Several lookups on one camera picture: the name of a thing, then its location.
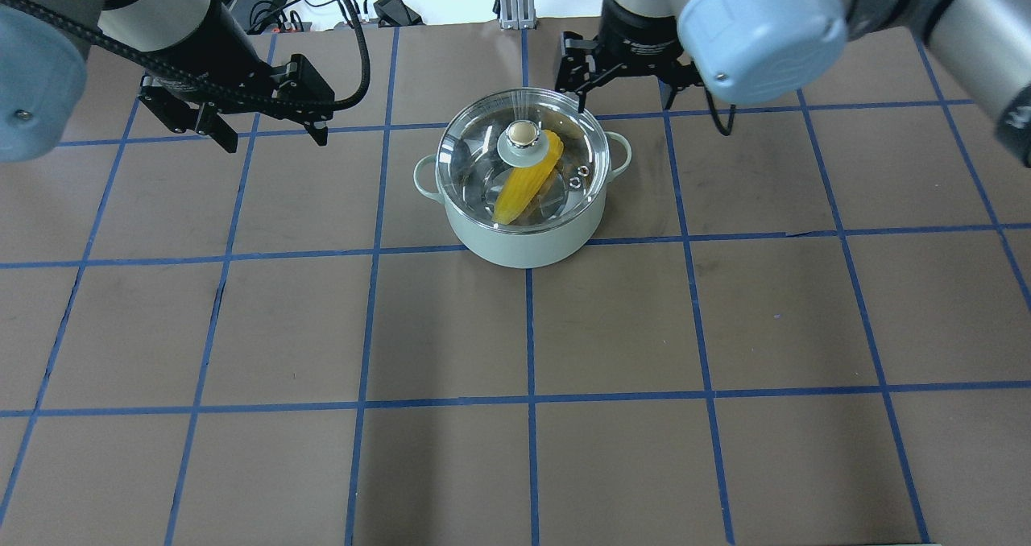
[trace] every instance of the electrical cable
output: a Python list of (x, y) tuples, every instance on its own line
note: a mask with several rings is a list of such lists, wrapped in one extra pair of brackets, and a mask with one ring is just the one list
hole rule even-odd
[[(358, 12), (358, 0), (347, 0), (347, 2), (351, 3), (351, 6), (354, 7), (355, 13), (357, 13)], [(362, 19), (358, 18), (358, 16), (355, 18), (354, 22), (351, 22), (346, 16), (343, 19), (343, 21), (346, 21), (347, 25), (352, 26), (352, 28), (354, 28), (355, 23), (358, 23), (358, 26), (362, 26)]]
[(301, 15), (297, 13), (297, 10), (290, 11), (290, 26), (294, 32), (304, 32), (304, 21), (301, 20)]
[(725, 127), (723, 122), (720, 121), (720, 112), (719, 110), (716, 109), (716, 102), (712, 99), (711, 92), (708, 91), (707, 88), (704, 89), (705, 89), (705, 100), (708, 102), (709, 115), (712, 117), (712, 124), (716, 125), (716, 129), (717, 131), (720, 132), (720, 135), (723, 135), (725, 138), (728, 138), (728, 136), (730, 136), (730, 132), (734, 130), (734, 116), (735, 114), (737, 114), (737, 105), (730, 105), (730, 114), (727, 120), (727, 125)]
[[(327, 0), (327, 2), (322, 4), (322, 6), (328, 6), (329, 4), (333, 4), (339, 1), (340, 0)], [(273, 3), (271, 0), (259, 0), (258, 2), (255, 2), (255, 6), (252, 6), (251, 10), (254, 11), (255, 7), (257, 7), (258, 4), (261, 4), (263, 2), (267, 2), (269, 6), (275, 6), (275, 3)], [(252, 18), (248, 19), (248, 22), (251, 23), (251, 28), (247, 29), (247, 33), (258, 32), (262, 28), (265, 28), (265, 26), (268, 26), (268, 23), (272, 22), (276, 18), (276, 15), (282, 13), (282, 11), (287, 9), (290, 9), (291, 6), (294, 6), (294, 4), (297, 4), (298, 2), (302, 2), (302, 0), (291, 0), (291, 2), (284, 4), (284, 6), (276, 6), (275, 9), (258, 10), (257, 14), (264, 15), (264, 18), (258, 19), (258, 21), (255, 22), (254, 15), (252, 15)], [(340, 10), (342, 11), (342, 13), (344, 13), (344, 18), (346, 18), (346, 12), (343, 10), (342, 6)]]
[[(350, 0), (340, 0), (338, 3), (340, 3), (341, 10), (348, 10), (354, 21), (358, 20), (358, 13), (355, 11), (355, 6)], [(348, 98), (339, 99), (339, 101), (290, 101), (290, 99), (268, 98), (264, 95), (248, 94), (248, 92), (239, 91), (237, 88), (213, 83), (213, 81), (204, 79), (202, 76), (193, 75), (193, 73), (186, 72), (186, 70), (176, 68), (174, 65), (169, 65), (169, 63), (155, 58), (153, 55), (136, 50), (136, 48), (120, 42), (120, 40), (111, 39), (111, 37), (104, 35), (102, 32), (89, 28), (76, 21), (71, 21), (71, 19), (64, 14), (56, 13), (41, 4), (31, 2), (31, 0), (0, 0), (0, 4), (10, 6), (11, 9), (21, 10), (23, 13), (35, 16), (41, 22), (53, 26), (53, 28), (67, 32), (68, 35), (73, 35), (78, 37), (78, 39), (86, 40), (86, 42), (100, 46), (105, 50), (109, 50), (110, 54), (120, 56), (120, 58), (128, 59), (136, 63), (136, 65), (152, 70), (152, 72), (155, 72), (155, 75), (161, 76), (162, 79), (187, 83), (199, 89), (199, 91), (217, 95), (219, 98), (235, 101), (239, 105), (250, 103), (250, 105), (255, 105), (255, 110), (258, 110), (258, 112), (266, 112), (266, 110), (272, 109), (273, 113), (282, 113), (284, 116), (298, 112), (336, 112), (336, 110), (350, 109), (358, 105), (359, 101), (365, 98), (365, 94), (369, 90), (369, 50), (368, 44), (365, 43), (365, 35), (362, 32), (361, 25), (355, 26), (355, 37), (362, 61), (362, 78), (361, 83), (359, 83), (354, 94), (350, 95)]]

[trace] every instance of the pot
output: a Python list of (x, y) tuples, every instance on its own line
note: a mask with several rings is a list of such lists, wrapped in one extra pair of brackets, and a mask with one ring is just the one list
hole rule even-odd
[[(498, 195), (516, 168), (546, 157), (545, 131), (562, 150), (526, 209), (508, 224), (495, 215)], [(608, 139), (626, 149), (611, 167)], [(629, 168), (632, 152), (623, 135), (603, 131), (576, 101), (546, 89), (522, 88), (488, 95), (447, 125), (437, 153), (415, 164), (420, 194), (441, 204), (459, 240), (472, 252), (511, 268), (545, 267), (586, 244), (605, 209), (608, 182)], [(419, 172), (435, 165), (437, 191), (425, 190)]]

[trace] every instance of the power adapter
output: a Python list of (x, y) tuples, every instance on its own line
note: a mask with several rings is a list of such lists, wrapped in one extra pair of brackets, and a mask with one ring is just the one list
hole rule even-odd
[(379, 16), (379, 26), (383, 28), (407, 28), (423, 24), (423, 16), (408, 9), (408, 5), (401, 0), (376, 0), (372, 3), (372, 9)]

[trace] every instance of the glass lid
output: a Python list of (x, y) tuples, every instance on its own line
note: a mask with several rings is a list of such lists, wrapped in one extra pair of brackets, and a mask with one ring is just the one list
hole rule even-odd
[(469, 105), (451, 122), (437, 152), (441, 191), (476, 224), (508, 234), (575, 218), (604, 190), (608, 169), (598, 121), (576, 112), (566, 95), (537, 88)]

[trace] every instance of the yellow corn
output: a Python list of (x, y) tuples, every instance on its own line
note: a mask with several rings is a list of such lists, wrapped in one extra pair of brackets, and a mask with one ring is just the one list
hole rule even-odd
[(544, 135), (547, 136), (547, 153), (544, 155), (544, 160), (530, 168), (512, 168), (511, 175), (508, 175), (508, 180), (501, 187), (498, 201), (494, 204), (495, 223), (511, 224), (512, 219), (519, 218), (562, 157), (562, 139), (550, 129), (544, 129)]

